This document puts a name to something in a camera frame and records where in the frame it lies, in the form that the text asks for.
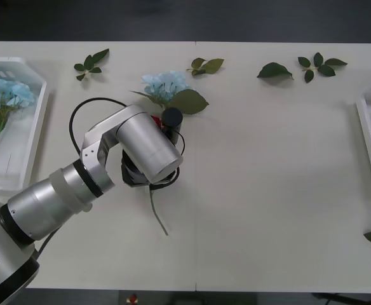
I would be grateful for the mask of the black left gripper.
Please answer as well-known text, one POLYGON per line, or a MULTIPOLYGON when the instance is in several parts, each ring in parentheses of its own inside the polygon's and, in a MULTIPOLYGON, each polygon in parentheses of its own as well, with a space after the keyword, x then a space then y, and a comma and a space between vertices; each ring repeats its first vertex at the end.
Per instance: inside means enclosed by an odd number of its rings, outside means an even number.
POLYGON ((123 182, 130 187, 147 186, 149 184, 145 175, 135 166, 124 150, 122 150, 121 173, 123 182))

